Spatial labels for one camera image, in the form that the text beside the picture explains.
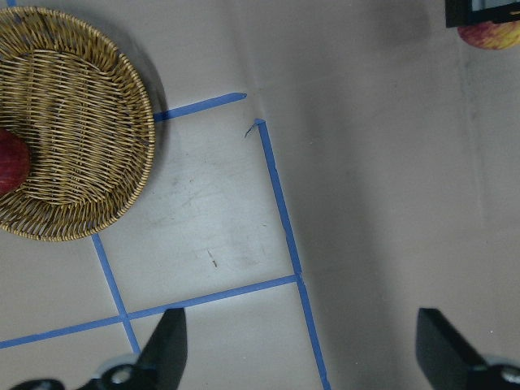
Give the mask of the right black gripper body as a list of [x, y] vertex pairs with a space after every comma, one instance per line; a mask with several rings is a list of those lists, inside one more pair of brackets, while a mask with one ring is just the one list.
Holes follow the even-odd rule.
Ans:
[[519, 1], [513, 0], [445, 0], [444, 10], [447, 28], [519, 21]]

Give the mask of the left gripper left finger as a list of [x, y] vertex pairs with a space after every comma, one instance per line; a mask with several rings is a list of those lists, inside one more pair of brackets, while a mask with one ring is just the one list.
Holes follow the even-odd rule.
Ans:
[[166, 310], [133, 362], [108, 366], [83, 389], [177, 389], [188, 358], [188, 333], [183, 308]]

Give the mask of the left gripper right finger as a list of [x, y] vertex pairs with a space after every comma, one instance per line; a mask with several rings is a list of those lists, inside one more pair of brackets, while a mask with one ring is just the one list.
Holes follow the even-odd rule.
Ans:
[[418, 310], [418, 365], [433, 389], [518, 389], [519, 366], [490, 363], [435, 308]]

